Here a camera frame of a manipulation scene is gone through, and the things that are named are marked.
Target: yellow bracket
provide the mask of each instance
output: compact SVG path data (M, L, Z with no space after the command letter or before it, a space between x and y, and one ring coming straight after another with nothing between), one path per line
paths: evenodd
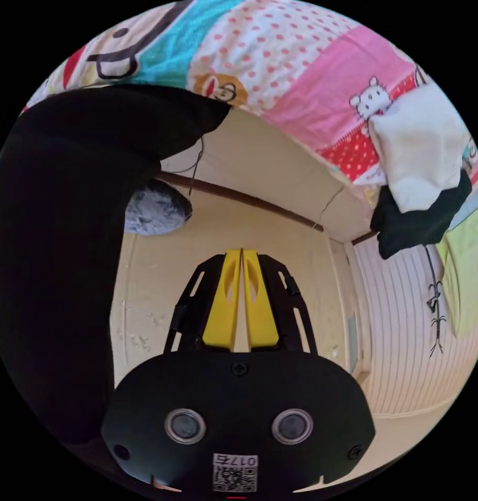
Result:
M243 269L249 349L274 347L279 334L255 250L243 250Z
M233 351L237 328L241 264L244 273L249 349L272 348L279 342L279 334L255 250L235 249L228 251L225 255L202 340L206 346Z
M206 346L233 351L239 303L241 249L227 252L202 340Z

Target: camera lens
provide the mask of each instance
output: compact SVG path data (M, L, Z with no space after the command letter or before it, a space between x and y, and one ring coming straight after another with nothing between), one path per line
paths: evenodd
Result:
M301 409L281 412L272 424L274 438L285 445L295 445L306 440L312 432L310 415Z
M204 420L191 409L176 409L170 412L164 422L164 428L175 442L185 445L196 444L206 432Z

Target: patchwork quilt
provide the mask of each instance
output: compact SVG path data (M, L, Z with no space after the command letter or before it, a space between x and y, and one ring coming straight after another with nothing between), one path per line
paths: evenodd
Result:
M387 184L367 121L429 76L341 14L289 0L182 0L107 29L63 61L24 111L73 89L152 84L253 113L292 137L365 206ZM464 158L478 188L478 150Z

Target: qr code label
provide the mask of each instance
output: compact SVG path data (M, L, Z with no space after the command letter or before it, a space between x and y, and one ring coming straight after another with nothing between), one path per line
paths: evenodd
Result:
M213 454L213 490L256 492L258 456Z

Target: black cloth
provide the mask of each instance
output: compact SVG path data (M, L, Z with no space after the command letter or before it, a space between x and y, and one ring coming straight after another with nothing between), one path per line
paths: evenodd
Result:
M382 259L417 245L438 244L471 190L469 175L462 170L458 186L442 191L427 210L402 214L389 187L383 186L371 219L371 231L378 233Z
M64 444L99 443L114 389L109 320L126 206L161 160L229 110L181 89L76 90L25 111L4 144L0 355Z

